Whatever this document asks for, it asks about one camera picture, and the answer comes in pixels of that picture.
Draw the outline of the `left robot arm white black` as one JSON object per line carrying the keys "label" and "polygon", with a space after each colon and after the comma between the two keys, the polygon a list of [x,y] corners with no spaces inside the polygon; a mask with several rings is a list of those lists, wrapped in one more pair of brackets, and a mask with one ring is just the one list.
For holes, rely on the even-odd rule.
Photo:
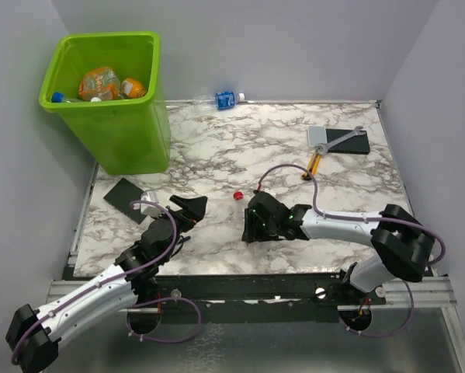
{"label": "left robot arm white black", "polygon": [[151,284],[175,250],[179,236],[203,220],[207,197],[171,196],[179,209],[166,209],[152,200],[135,200],[130,208],[144,205],[161,213],[131,247],[89,282],[58,300],[34,309],[17,309],[5,340],[11,362],[24,372],[40,372],[58,357],[60,345],[113,312],[135,305],[150,305],[155,296]]}

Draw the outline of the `orange juice bottle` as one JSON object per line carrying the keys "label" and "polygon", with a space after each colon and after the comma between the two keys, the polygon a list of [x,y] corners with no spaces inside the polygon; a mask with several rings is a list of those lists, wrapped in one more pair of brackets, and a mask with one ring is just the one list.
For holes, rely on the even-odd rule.
{"label": "orange juice bottle", "polygon": [[147,89],[133,78],[124,79],[121,83],[120,91],[129,99],[139,99],[147,94]]}

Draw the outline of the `blue label bottle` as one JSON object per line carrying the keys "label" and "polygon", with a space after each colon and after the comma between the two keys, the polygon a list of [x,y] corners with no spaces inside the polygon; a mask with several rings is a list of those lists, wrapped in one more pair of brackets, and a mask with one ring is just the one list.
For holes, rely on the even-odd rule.
{"label": "blue label bottle", "polygon": [[239,103],[245,101],[245,94],[242,92],[223,91],[213,95],[197,96],[193,98],[193,106],[198,110],[229,110],[235,108]]}

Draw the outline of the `crushed orange label bottle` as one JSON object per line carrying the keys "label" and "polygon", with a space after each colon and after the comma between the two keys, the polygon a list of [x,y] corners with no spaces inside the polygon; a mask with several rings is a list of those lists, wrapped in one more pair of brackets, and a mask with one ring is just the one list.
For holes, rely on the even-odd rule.
{"label": "crushed orange label bottle", "polygon": [[78,89],[79,97],[86,101],[110,101],[120,95],[120,80],[110,67],[101,67],[86,73]]}

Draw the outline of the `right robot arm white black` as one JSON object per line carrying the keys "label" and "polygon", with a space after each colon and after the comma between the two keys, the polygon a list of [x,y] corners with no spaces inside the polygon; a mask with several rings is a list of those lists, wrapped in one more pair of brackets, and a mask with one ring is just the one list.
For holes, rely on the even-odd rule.
{"label": "right robot arm white black", "polygon": [[432,233],[396,204],[371,213],[321,211],[308,204],[287,207],[259,191],[245,208],[244,222],[241,240],[246,243],[332,239],[374,249],[370,258],[345,272],[340,294],[350,304],[394,278],[420,282],[436,243]]}

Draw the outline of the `pepsi bottle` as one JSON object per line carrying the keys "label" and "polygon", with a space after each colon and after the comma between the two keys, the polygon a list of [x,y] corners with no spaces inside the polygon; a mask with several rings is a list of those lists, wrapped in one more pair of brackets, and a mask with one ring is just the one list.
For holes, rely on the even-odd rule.
{"label": "pepsi bottle", "polygon": [[81,100],[66,96],[63,93],[56,91],[53,93],[51,97],[51,102],[52,103],[80,103]]}

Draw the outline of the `red label clear bottle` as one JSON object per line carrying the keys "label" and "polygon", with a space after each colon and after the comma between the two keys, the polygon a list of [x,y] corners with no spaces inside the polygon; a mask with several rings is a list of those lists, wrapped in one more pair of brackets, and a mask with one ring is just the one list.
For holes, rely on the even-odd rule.
{"label": "red label clear bottle", "polygon": [[243,193],[241,191],[236,191],[233,193],[233,198],[235,200],[241,200],[244,197]]}

